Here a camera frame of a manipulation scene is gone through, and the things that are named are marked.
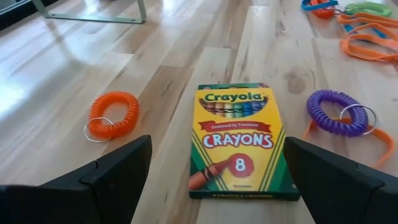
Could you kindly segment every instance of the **crayola crayon box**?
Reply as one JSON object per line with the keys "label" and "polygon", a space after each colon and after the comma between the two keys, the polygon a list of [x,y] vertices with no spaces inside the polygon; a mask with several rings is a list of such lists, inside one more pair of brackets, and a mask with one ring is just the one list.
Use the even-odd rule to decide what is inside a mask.
{"label": "crayola crayon box", "polygon": [[195,95],[191,198],[298,200],[274,94],[262,83],[200,85]]}

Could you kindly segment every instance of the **number 8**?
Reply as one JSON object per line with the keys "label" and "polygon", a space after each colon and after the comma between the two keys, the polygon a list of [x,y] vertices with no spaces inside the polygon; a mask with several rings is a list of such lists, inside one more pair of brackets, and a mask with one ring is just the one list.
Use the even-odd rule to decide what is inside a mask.
{"label": "number 8", "polygon": [[244,165],[244,159],[241,158],[236,159],[235,169],[240,172],[246,169],[246,165]]}

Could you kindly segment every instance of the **metal chair leg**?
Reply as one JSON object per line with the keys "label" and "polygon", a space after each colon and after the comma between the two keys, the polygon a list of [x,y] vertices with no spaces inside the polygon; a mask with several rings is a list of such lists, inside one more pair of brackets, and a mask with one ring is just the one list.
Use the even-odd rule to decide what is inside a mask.
{"label": "metal chair leg", "polygon": [[69,19],[78,21],[95,21],[95,22],[118,22],[127,24],[142,24],[147,18],[147,12],[145,10],[144,0],[137,0],[139,12],[141,17],[130,18],[130,17],[102,17],[102,16],[78,16],[69,14],[57,14],[49,12],[42,3],[42,0],[31,0],[38,12],[46,17],[53,19]]}

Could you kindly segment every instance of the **purple coiled keychain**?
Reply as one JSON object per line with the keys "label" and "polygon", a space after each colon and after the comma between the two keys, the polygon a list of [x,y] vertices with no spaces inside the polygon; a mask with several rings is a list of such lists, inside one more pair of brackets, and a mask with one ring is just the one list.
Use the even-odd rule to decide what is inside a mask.
{"label": "purple coiled keychain", "polygon": [[368,128],[368,115],[363,107],[352,107],[348,109],[352,123],[345,124],[333,121],[329,118],[321,108],[322,101],[337,103],[344,108],[349,105],[359,105],[359,103],[350,96],[337,91],[318,90],[312,93],[307,101],[307,111],[319,127],[330,133],[348,137],[360,136],[366,132]]}

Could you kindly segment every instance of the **wooden floor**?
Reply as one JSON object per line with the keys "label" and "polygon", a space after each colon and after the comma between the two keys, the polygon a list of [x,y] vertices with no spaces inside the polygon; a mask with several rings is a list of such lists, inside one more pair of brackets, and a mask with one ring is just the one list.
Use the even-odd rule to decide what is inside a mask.
{"label": "wooden floor", "polygon": [[[349,0],[339,1],[342,6]],[[264,82],[274,89],[288,136],[300,137],[317,89],[343,91],[374,108],[398,137],[398,73],[389,63],[347,57],[336,21],[306,15],[299,0],[145,0],[143,25],[30,16],[1,32],[0,183],[39,185],[142,134],[154,153],[133,223],[309,224],[302,200],[190,200],[193,94],[202,83]],[[398,12],[392,2],[387,2]],[[60,1],[59,12],[137,15],[130,0]],[[100,94],[139,98],[136,129],[107,144],[83,126]],[[107,114],[124,113],[114,106]],[[312,142],[372,165],[381,142],[314,134]],[[382,170],[398,175],[396,156]]]}

